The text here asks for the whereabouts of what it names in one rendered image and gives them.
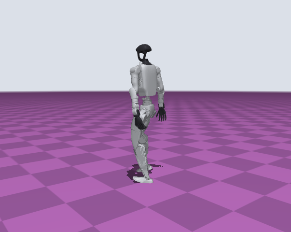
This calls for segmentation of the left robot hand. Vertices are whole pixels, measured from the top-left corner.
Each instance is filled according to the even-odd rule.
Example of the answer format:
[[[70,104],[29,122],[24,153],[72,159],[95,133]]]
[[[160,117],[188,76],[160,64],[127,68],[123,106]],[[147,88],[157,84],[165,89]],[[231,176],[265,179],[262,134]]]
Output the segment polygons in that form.
[[[140,116],[140,112],[137,109],[137,115],[133,115],[135,117],[135,125],[138,127],[138,129],[143,130],[145,128],[147,128],[146,126],[144,126],[142,119],[139,117]]]

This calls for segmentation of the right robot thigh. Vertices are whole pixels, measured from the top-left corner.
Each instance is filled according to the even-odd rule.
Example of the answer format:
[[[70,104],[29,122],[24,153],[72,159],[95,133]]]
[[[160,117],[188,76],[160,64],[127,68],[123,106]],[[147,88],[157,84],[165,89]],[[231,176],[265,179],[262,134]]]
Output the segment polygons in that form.
[[[155,114],[156,114],[156,110],[154,110],[154,114],[153,114],[151,117],[148,117],[148,118],[147,118],[146,122],[144,123],[144,126],[148,127],[149,122],[150,122],[150,118],[153,118],[153,117],[155,116]],[[145,129],[142,130],[141,138],[139,139],[139,142],[140,142],[141,144],[146,143],[146,142],[148,141],[148,137],[147,137],[147,135],[144,133],[146,129],[147,129],[147,128],[145,128]]]

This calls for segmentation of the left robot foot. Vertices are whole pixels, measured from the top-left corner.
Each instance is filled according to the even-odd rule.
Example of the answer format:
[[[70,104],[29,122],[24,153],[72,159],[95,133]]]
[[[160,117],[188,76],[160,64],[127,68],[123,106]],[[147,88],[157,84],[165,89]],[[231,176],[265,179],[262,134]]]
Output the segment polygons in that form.
[[[149,178],[149,180],[146,180],[144,176],[134,176],[133,180],[140,183],[153,183],[153,180],[151,178]]]

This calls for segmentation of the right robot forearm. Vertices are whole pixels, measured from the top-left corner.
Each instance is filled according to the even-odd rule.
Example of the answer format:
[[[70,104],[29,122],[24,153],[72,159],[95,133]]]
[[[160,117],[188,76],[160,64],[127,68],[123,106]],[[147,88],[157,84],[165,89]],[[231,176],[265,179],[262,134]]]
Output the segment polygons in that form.
[[[165,93],[164,89],[163,89],[163,91],[157,93],[159,107],[163,107],[163,103],[164,103],[164,93]]]

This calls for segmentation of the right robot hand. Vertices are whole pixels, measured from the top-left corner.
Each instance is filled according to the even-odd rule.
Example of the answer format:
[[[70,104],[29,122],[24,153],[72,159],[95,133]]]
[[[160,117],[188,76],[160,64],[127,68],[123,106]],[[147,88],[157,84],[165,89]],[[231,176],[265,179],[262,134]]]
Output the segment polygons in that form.
[[[156,115],[156,117],[157,117],[158,114],[159,114],[159,121],[160,121],[160,117],[161,117],[161,121],[162,121],[162,118],[163,118],[163,121],[164,121],[164,119],[166,120],[166,112],[165,112],[164,108],[165,108],[165,105],[164,105],[164,103],[163,103],[163,107],[159,107],[158,113],[157,113],[157,115]],[[163,115],[163,116],[162,116],[162,115]],[[164,116],[165,116],[165,117],[164,117]]]

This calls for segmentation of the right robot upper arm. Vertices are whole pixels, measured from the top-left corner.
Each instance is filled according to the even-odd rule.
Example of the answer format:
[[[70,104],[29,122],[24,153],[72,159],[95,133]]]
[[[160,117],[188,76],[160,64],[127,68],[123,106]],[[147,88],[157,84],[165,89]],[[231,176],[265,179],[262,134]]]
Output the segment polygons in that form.
[[[161,92],[163,91],[164,86],[163,86],[162,77],[160,74],[160,68],[156,66],[156,69],[157,69],[157,90],[156,91]]]

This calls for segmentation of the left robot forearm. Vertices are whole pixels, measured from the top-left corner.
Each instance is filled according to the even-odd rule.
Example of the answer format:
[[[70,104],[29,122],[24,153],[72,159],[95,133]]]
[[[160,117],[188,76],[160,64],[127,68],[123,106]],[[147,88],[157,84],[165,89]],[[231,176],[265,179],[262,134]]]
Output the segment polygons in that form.
[[[132,113],[133,115],[137,115],[137,109],[139,110],[139,97],[136,95],[136,91],[134,88],[130,88],[129,93],[132,100]]]

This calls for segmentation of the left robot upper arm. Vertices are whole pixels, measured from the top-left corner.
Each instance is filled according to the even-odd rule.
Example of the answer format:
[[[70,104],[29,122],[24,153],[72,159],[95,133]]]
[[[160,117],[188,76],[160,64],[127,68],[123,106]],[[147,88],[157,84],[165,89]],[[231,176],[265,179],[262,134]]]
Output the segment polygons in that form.
[[[130,74],[131,74],[131,83],[132,83],[132,88],[135,89],[136,94],[138,94],[139,91],[139,74],[140,74],[140,66],[132,67],[130,69]]]

